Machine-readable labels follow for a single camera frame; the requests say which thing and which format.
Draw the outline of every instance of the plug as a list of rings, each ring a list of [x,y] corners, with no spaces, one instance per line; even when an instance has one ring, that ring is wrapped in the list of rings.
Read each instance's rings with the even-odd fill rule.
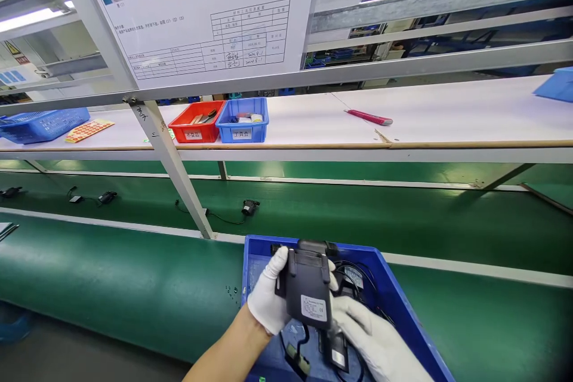
[[[241,212],[246,216],[253,216],[255,214],[257,206],[259,206],[260,204],[261,203],[256,200],[245,200],[243,201],[243,209]]]

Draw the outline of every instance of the black power adapter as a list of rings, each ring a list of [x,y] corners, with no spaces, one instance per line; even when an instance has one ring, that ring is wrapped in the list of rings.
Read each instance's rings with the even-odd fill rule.
[[[115,191],[106,191],[102,195],[100,195],[97,199],[101,204],[108,204],[113,199],[115,199],[116,195],[117,193]]]
[[[245,216],[253,216],[255,214],[257,206],[259,206],[260,204],[261,203],[256,200],[245,200],[243,201],[243,209],[241,210],[241,212]]]
[[[6,191],[0,191],[0,197],[12,198],[22,189],[22,187],[8,188]]]

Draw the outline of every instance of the blue box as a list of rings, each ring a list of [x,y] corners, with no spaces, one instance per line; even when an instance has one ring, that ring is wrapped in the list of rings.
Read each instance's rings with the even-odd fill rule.
[[[555,73],[537,88],[537,96],[573,102],[573,67],[556,69]]]
[[[269,236],[249,235],[245,238],[245,251],[243,257],[243,282],[241,290],[241,305],[247,302],[247,296],[257,282],[260,273],[270,260],[271,244],[294,245],[298,239],[276,238]],[[448,367],[438,353],[436,346],[422,328],[406,295],[400,288],[390,267],[382,257],[379,250],[372,247],[337,244],[340,260],[349,260],[354,263],[363,263],[368,266],[374,282],[378,287],[380,296],[379,303],[383,304],[383,310],[392,318],[396,329],[416,355],[422,366],[430,374],[434,382],[455,382]],[[365,288],[366,302],[372,306],[374,295],[372,288]],[[297,344],[304,337],[302,325],[297,320],[292,320],[283,329],[285,343]],[[310,362],[310,377],[308,382],[338,381],[335,371],[325,364],[322,354],[318,350],[318,332],[310,327],[310,341],[303,345],[301,353]],[[349,374],[343,374],[347,381],[358,379],[360,364],[353,347],[349,348]],[[257,362],[251,369],[246,381],[258,382],[259,378],[267,381],[300,381],[291,367],[284,359],[284,350],[280,336],[275,336],[265,348]],[[363,381],[371,381],[369,372],[365,371]]]
[[[263,121],[253,122],[252,124],[231,122],[231,118],[236,117],[241,112],[263,115]],[[267,99],[264,97],[228,100],[215,123],[223,143],[264,142],[267,136],[268,124],[269,110],[267,108]]]
[[[0,136],[20,144],[51,141],[89,119],[85,107],[18,113],[0,118]]]

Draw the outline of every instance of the label on bin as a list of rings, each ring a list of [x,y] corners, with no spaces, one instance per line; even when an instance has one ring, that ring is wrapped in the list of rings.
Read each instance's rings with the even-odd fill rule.
[[[245,140],[252,138],[252,128],[237,128],[231,132],[233,140]]]
[[[326,321],[326,301],[320,298],[308,297],[307,295],[300,295],[300,311],[301,313],[317,321]]]
[[[358,270],[353,267],[345,267],[344,272],[346,276],[348,276],[352,281],[356,284],[356,286],[360,289],[364,289],[364,282],[362,280],[362,275]]]
[[[201,130],[185,130],[184,133],[187,140],[200,140],[203,138]]]

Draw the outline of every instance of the white paper sheet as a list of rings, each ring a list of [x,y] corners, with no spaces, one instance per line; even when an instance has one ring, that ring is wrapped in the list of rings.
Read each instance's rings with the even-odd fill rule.
[[[139,88],[300,69],[311,0],[98,0]]]

